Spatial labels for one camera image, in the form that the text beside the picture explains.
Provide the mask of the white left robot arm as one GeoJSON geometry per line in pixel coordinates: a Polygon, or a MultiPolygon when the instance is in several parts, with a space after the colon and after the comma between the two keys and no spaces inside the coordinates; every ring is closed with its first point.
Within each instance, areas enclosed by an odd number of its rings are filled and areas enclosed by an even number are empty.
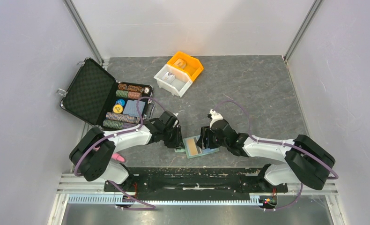
{"type": "Polygon", "coordinates": [[[86,181],[103,178],[128,191],[133,187],[133,177],[124,165],[113,163],[111,157],[121,150],[157,142],[163,142],[169,149],[185,147],[175,114],[164,111],[158,118],[122,130],[92,128],[72,150],[69,159],[75,166],[75,176],[82,176],[86,181]]]}

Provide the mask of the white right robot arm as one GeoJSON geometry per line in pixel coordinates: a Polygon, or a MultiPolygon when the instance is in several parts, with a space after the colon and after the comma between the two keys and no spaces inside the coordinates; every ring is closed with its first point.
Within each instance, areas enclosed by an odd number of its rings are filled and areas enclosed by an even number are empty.
{"type": "Polygon", "coordinates": [[[280,165],[264,166],[263,174],[257,178],[257,186],[262,191],[292,182],[322,190],[327,180],[337,178],[333,172],[335,158],[307,135],[287,140],[259,138],[236,132],[222,119],[202,127],[196,145],[203,149],[225,147],[235,156],[280,161],[280,165]]]}

